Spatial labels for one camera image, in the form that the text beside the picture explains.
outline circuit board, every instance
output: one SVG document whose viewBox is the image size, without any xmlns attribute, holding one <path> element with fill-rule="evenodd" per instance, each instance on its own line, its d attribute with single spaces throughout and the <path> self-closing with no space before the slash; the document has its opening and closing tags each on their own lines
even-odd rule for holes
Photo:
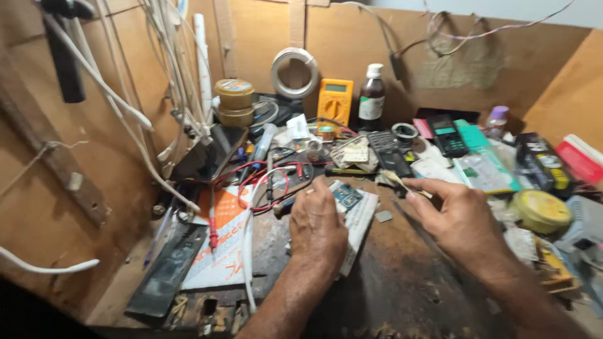
<svg viewBox="0 0 603 339">
<path fill-rule="evenodd" d="M 362 200 L 362 194 L 358 193 L 358 191 L 346 183 L 339 186 L 333 192 L 333 195 L 337 201 L 346 208 L 346 213 L 351 210 L 352 207 L 356 206 L 360 200 Z"/>
</svg>

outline wooden workbench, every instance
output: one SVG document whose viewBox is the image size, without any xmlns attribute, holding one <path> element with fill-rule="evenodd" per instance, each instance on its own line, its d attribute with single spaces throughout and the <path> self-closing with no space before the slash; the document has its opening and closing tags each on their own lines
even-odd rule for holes
<svg viewBox="0 0 603 339">
<path fill-rule="evenodd" d="M 308 321 L 304 337 L 443 338 L 450 333 L 461 338 L 507 337 L 510 327 L 500 309 L 487 302 L 479 284 L 459 274 L 426 246 L 393 206 L 390 188 L 369 180 L 338 179 L 379 194 L 377 212 L 390 211 L 393 219 L 384 223 L 373 220 L 350 275 L 333 284 Z M 412 211 L 406 201 L 399 202 Z M 271 212 L 254 218 L 256 297 L 269 292 L 288 260 L 283 256 L 283 245 L 289 238 L 288 220 L 289 216 L 277 220 Z M 182 317 L 170 313 L 165 319 L 149 322 L 124 315 L 130 296 L 146 273 L 141 268 L 149 242 L 145 238 L 133 249 L 130 263 L 118 271 L 87 325 L 202 333 L 209 330 L 209 324 L 217 336 L 228 336 L 232 327 L 240 327 L 241 317 L 246 315 L 245 308 L 238 308 L 240 300 L 245 300 L 243 286 L 187 291 Z M 215 311 L 207 300 L 217 300 Z"/>
</svg>

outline round container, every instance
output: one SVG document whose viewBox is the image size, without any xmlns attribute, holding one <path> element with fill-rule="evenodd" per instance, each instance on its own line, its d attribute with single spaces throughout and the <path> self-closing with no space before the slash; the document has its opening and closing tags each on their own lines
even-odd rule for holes
<svg viewBox="0 0 603 339">
<path fill-rule="evenodd" d="M 253 85 L 239 79 L 223 79 L 216 83 L 220 105 L 229 110 L 242 110 L 253 105 Z"/>
<path fill-rule="evenodd" d="M 515 193 L 511 207 L 525 228 L 542 234 L 567 227 L 572 221 L 572 211 L 563 201 L 542 191 L 526 189 Z"/>
<path fill-rule="evenodd" d="M 253 107 L 241 110 L 225 109 L 222 104 L 218 106 L 220 122 L 228 127 L 248 127 L 253 124 Z"/>
</svg>

